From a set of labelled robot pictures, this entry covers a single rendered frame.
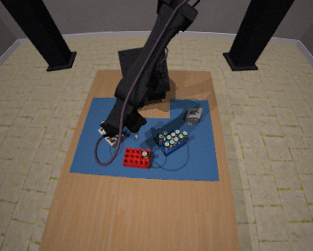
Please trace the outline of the blue bench mat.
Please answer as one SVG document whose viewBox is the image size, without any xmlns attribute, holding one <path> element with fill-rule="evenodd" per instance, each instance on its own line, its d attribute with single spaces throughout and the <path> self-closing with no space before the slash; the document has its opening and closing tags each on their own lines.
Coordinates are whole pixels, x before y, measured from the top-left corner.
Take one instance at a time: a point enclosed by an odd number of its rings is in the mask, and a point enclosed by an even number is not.
<svg viewBox="0 0 313 251">
<path fill-rule="evenodd" d="M 100 166 L 94 158 L 94 149 L 102 136 L 98 131 L 114 108 L 116 98 L 93 98 L 84 127 L 80 135 L 70 173 L 97 174 L 106 176 L 219 182 L 213 127 L 208 101 L 170 99 L 170 118 L 145 117 L 147 124 L 138 131 L 135 139 L 126 126 L 122 134 L 126 138 L 120 143 L 114 160 L 107 166 Z M 189 108 L 203 108 L 196 125 L 185 121 Z M 180 130 L 186 131 L 186 144 L 167 157 L 157 145 L 158 136 Z M 125 148 L 151 150 L 149 169 L 124 166 Z"/>
</svg>

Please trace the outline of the white tube cap with printed label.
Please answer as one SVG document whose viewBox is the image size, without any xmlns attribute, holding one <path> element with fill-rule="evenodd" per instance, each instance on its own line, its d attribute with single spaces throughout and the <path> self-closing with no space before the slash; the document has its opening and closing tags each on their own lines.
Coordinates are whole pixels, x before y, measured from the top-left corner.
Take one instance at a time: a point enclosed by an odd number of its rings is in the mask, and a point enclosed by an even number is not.
<svg viewBox="0 0 313 251">
<path fill-rule="evenodd" d="M 163 131 L 164 141 L 166 141 L 166 136 L 168 135 L 167 131 Z"/>
</svg>

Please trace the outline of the red tube rack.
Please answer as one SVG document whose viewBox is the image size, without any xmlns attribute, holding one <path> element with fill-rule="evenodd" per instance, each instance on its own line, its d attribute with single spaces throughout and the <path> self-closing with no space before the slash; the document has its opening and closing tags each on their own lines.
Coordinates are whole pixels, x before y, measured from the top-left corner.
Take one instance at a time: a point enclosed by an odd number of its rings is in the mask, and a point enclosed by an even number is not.
<svg viewBox="0 0 313 251">
<path fill-rule="evenodd" d="M 143 156 L 142 156 L 143 151 L 146 151 L 148 153 L 148 160 L 143 158 Z M 126 148 L 125 154 L 124 154 L 123 165 L 129 166 L 129 167 L 138 167 L 138 168 L 149 169 L 150 159 L 151 159 L 151 150 Z M 128 160 L 128 162 L 127 162 L 127 160 Z M 127 163 L 125 163 L 125 162 L 127 162 Z"/>
</svg>

